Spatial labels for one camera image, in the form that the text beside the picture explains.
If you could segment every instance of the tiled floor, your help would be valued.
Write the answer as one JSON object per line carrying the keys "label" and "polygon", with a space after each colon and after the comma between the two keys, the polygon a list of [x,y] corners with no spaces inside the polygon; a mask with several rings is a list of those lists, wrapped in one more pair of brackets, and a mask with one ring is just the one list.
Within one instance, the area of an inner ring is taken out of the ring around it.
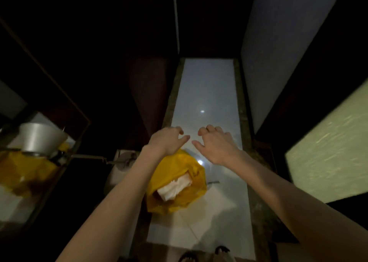
{"label": "tiled floor", "polygon": [[[186,59],[172,126],[199,139],[198,129],[209,123],[230,131],[242,148],[233,60]],[[183,148],[199,154],[190,141]],[[211,172],[220,184],[186,209],[154,215],[147,241],[209,253],[225,245],[234,256],[254,260],[247,185],[226,168]]]}

